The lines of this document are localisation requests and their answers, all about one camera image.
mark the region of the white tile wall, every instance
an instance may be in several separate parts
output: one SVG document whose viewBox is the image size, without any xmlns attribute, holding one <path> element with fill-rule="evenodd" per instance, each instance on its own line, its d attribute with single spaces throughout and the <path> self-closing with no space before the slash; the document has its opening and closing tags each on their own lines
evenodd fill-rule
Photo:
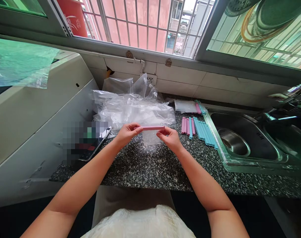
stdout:
<svg viewBox="0 0 301 238">
<path fill-rule="evenodd" d="M 116 72 L 140 75 L 142 65 L 140 63 L 129 63 L 123 60 L 105 58 L 106 65 Z M 157 63 L 146 61 L 145 73 L 156 74 Z"/>
<path fill-rule="evenodd" d="M 156 88 L 161 93 L 176 94 L 192 97 L 198 86 L 192 84 L 178 83 L 169 80 L 157 79 Z"/>
<path fill-rule="evenodd" d="M 114 78 L 133 78 L 136 81 L 140 77 L 141 64 L 84 54 L 82 57 L 100 89 L 106 77 L 106 65 L 115 71 L 112 75 Z M 156 87 L 162 93 L 260 108 L 275 104 L 273 99 L 267 98 L 268 95 L 281 93 L 289 88 L 200 70 L 167 67 L 149 61 L 146 62 L 145 72 L 157 75 Z"/>
<path fill-rule="evenodd" d="M 207 72 L 200 86 L 219 88 L 234 92 L 247 93 L 260 96 L 268 96 L 273 93 L 281 93 L 288 89 L 286 86 L 264 83 L 249 79 Z"/>
<path fill-rule="evenodd" d="M 167 67 L 166 65 L 160 63 L 157 64 L 156 71 L 157 78 L 159 79 L 194 85 L 200 85 L 205 74 L 205 71 L 182 68 L 177 66 Z"/>
<path fill-rule="evenodd" d="M 88 67 L 107 70 L 104 58 L 86 54 L 81 54 L 81 57 Z"/>
<path fill-rule="evenodd" d="M 213 101 L 229 102 L 237 95 L 237 92 L 222 89 L 199 86 L 193 97 Z"/>
</svg>

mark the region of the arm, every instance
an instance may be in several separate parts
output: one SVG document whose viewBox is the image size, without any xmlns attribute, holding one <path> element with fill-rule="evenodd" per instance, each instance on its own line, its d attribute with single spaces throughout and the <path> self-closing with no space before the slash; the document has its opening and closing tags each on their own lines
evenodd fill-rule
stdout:
<svg viewBox="0 0 301 238">
<path fill-rule="evenodd" d="M 178 132 L 165 127 L 157 136 L 176 154 L 209 217 L 214 238 L 249 237 L 243 222 L 221 186 L 182 146 Z"/>
<path fill-rule="evenodd" d="M 143 128 L 124 125 L 116 138 L 76 172 L 23 233 L 22 238 L 67 237 L 80 209 L 93 196 L 119 151 Z"/>
</svg>

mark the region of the forearm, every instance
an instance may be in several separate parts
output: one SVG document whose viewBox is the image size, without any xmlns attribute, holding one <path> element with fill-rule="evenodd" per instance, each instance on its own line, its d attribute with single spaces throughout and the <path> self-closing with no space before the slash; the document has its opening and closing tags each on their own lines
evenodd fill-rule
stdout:
<svg viewBox="0 0 301 238">
<path fill-rule="evenodd" d="M 114 140 L 106 145 L 63 185 L 47 209 L 77 215 L 98 189 L 120 149 Z"/>
<path fill-rule="evenodd" d="M 174 151 L 200 203 L 207 210 L 235 210 L 231 201 L 214 178 L 185 149 Z"/>
</svg>

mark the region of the floor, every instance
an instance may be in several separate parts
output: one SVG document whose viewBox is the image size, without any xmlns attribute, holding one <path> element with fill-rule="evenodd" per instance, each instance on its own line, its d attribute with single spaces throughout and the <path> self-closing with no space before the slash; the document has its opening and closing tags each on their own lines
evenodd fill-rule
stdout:
<svg viewBox="0 0 301 238">
<path fill-rule="evenodd" d="M 211 237 L 208 217 L 193 192 L 171 191 L 176 211 L 197 238 Z M 281 237 L 278 222 L 262 197 L 229 195 L 251 238 Z M 0 238 L 17 238 L 52 197 L 0 208 Z M 91 228 L 95 195 L 79 212 L 68 238 L 79 238 Z"/>
</svg>

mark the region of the hand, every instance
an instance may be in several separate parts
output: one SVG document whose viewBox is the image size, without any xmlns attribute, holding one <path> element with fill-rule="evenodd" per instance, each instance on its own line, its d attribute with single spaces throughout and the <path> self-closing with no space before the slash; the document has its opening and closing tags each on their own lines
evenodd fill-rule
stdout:
<svg viewBox="0 0 301 238">
<path fill-rule="evenodd" d="M 122 149 L 132 140 L 134 136 L 143 131 L 143 127 L 140 126 L 141 125 L 136 122 L 125 124 L 113 141 L 116 141 L 117 145 L 120 146 L 120 149 Z"/>
<path fill-rule="evenodd" d="M 178 132 L 169 127 L 165 127 L 164 130 L 158 131 L 156 134 L 175 154 L 183 149 L 183 145 L 180 142 Z"/>
</svg>

